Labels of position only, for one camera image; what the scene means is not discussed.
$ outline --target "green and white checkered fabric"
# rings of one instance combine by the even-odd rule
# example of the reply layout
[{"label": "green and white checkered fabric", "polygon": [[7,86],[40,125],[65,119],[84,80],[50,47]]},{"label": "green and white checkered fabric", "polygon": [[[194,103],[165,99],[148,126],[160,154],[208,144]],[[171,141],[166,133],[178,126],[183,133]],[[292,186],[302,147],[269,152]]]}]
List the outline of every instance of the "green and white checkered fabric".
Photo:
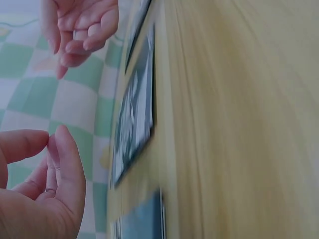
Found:
[{"label": "green and white checkered fabric", "polygon": [[[0,131],[42,129],[52,134],[58,125],[68,126],[87,180],[80,239],[106,237],[108,172],[100,158],[111,136],[121,37],[110,38],[103,49],[57,81],[54,56],[38,21],[20,26],[0,22]],[[43,154],[9,165],[8,188],[24,181]]]}]

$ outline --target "green square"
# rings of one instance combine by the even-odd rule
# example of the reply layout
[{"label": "green square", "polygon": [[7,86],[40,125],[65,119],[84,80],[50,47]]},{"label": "green square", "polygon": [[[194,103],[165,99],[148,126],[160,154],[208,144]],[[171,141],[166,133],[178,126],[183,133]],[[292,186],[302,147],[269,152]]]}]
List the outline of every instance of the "green square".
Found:
[{"label": "green square", "polygon": [[105,57],[105,63],[108,66],[119,68],[122,58],[122,50],[123,45],[117,45],[114,41],[110,40]]},{"label": "green square", "polygon": [[48,50],[49,45],[47,40],[44,38],[43,35],[39,37],[38,43],[36,44],[36,48],[41,49],[41,50]]},{"label": "green square", "polygon": [[0,27],[0,42],[4,42],[6,38],[9,36],[10,32],[10,29]]},{"label": "green square", "polygon": [[82,233],[79,232],[77,239],[95,239],[95,233]]},{"label": "green square", "polygon": [[0,126],[1,126],[1,123],[3,120],[4,112],[5,112],[5,110],[0,109]]},{"label": "green square", "polygon": [[95,231],[106,232],[107,184],[93,182]]},{"label": "green square", "polygon": [[69,68],[64,76],[67,81],[75,81],[99,91],[104,63],[101,59],[91,55],[81,66]]},{"label": "green square", "polygon": [[94,134],[110,137],[113,118],[114,100],[98,97],[95,111]]},{"label": "green square", "polygon": [[[51,121],[49,125],[49,134],[54,134],[56,128],[63,123]],[[85,178],[87,180],[92,181],[92,174],[93,174],[93,162],[92,162],[92,155],[93,155],[93,135],[82,130],[79,127],[66,125],[73,136],[76,145],[79,149],[79,154],[81,157],[83,170],[85,174]]]},{"label": "green square", "polygon": [[53,77],[23,79],[15,90],[8,109],[49,119],[58,87]]},{"label": "green square", "polygon": [[25,179],[31,174],[32,170],[23,166],[18,165],[17,163],[12,163],[8,165],[8,184],[7,188],[11,189],[14,186],[18,185],[25,181]]},{"label": "green square", "polygon": [[0,78],[22,77],[32,53],[32,47],[5,42],[0,49]]}]

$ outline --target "finger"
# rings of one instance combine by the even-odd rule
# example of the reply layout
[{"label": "finger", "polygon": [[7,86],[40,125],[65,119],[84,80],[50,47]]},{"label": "finger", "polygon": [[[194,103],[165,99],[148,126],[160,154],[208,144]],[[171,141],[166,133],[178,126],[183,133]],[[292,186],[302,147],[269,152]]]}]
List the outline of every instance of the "finger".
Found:
[{"label": "finger", "polygon": [[74,34],[74,40],[70,41],[65,47],[66,52],[87,55],[88,52],[83,48],[83,41],[88,38],[88,36],[88,30],[76,31]]},{"label": "finger", "polygon": [[71,31],[63,31],[61,32],[61,45],[59,49],[59,60],[56,69],[56,78],[62,79],[66,74],[68,68],[61,64],[61,58],[65,54],[65,47],[66,45],[73,39],[73,32]]},{"label": "finger", "polygon": [[44,192],[46,185],[47,162],[46,157],[42,159],[40,164],[31,173],[31,175],[21,184],[13,188],[13,191],[21,193],[32,200],[35,200]]},{"label": "finger", "polygon": [[45,192],[38,196],[37,201],[43,201],[47,198],[54,198],[58,185],[60,184],[60,158],[57,151],[55,137],[52,135],[47,145],[47,173]]},{"label": "finger", "polygon": [[103,41],[101,44],[95,45],[90,50],[85,50],[83,47],[83,41],[73,40],[67,46],[66,52],[70,54],[77,54],[77,55],[88,55],[97,50],[102,49],[104,46],[105,46],[105,41]]},{"label": "finger", "polygon": [[61,42],[57,11],[54,0],[41,0],[41,29],[54,54],[59,50]]},{"label": "finger", "polygon": [[85,202],[86,182],[76,143],[65,126],[59,126],[54,135],[60,158],[61,182],[55,198],[68,209],[80,225]]},{"label": "finger", "polygon": [[66,67],[78,67],[90,57],[90,53],[86,55],[64,54],[61,63]]},{"label": "finger", "polygon": [[41,130],[13,130],[0,132],[0,157],[7,164],[30,158],[47,145],[49,134]]},{"label": "finger", "polygon": [[113,7],[106,12],[101,18],[101,30],[90,35],[83,43],[85,50],[91,50],[97,45],[101,45],[110,38],[118,28],[119,9],[118,6]]},{"label": "finger", "polygon": [[50,177],[47,177],[46,190],[52,189],[56,191],[61,181],[60,157],[55,143],[55,136],[52,135],[48,143],[48,170],[50,169]]}]

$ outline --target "white square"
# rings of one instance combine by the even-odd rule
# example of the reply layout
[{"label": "white square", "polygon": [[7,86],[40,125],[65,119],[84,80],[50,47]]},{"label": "white square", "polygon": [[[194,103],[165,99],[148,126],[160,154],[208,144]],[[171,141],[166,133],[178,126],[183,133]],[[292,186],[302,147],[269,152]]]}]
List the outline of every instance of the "white square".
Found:
[{"label": "white square", "polygon": [[20,80],[0,78],[0,109],[6,109]]},{"label": "white square", "polygon": [[25,113],[6,110],[3,116],[1,131],[16,129],[48,130],[50,120]]},{"label": "white square", "polygon": [[51,119],[94,132],[97,94],[76,82],[60,80]]},{"label": "white square", "polygon": [[95,214],[93,204],[93,183],[90,181],[86,182],[86,194],[85,194],[85,206],[84,215],[80,232],[84,233],[95,233]]},{"label": "white square", "polygon": [[105,233],[95,233],[95,239],[106,239]]},{"label": "white square", "polygon": [[14,28],[6,42],[35,47],[41,35],[39,22],[35,21],[24,27]]},{"label": "white square", "polygon": [[24,77],[55,77],[57,57],[57,55],[53,55],[49,51],[35,49]]},{"label": "white square", "polygon": [[100,96],[109,99],[113,99],[115,97],[118,74],[119,70],[117,68],[104,65],[99,88]]},{"label": "white square", "polygon": [[106,52],[107,52],[107,50],[108,50],[108,47],[109,47],[109,40],[107,40],[107,41],[105,42],[105,46],[104,46],[102,49],[100,49],[100,50],[94,52],[93,55],[95,55],[96,57],[100,58],[100,59],[104,62],[104,61],[105,61],[105,57],[106,57]]},{"label": "white square", "polygon": [[102,167],[100,160],[103,152],[108,152],[109,145],[108,138],[93,136],[93,182],[108,183],[108,170]]}]

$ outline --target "fingernail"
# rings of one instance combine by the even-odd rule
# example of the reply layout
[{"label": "fingernail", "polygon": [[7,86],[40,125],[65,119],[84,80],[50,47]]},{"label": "fingernail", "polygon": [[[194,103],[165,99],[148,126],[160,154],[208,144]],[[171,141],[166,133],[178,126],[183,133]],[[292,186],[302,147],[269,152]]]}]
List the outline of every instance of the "fingernail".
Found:
[{"label": "fingernail", "polygon": [[64,59],[64,58],[61,58],[60,63],[61,63],[61,65],[62,65],[62,66],[67,67],[67,65],[66,65],[66,61],[65,61],[65,59]]},{"label": "fingernail", "polygon": [[55,54],[55,45],[53,43],[53,41],[49,40],[49,47],[51,49],[51,51],[53,52],[53,54]]},{"label": "fingernail", "polygon": [[90,48],[90,46],[89,46],[88,44],[83,44],[83,48],[84,48],[84,50],[86,50],[86,51],[91,50],[91,48]]}]

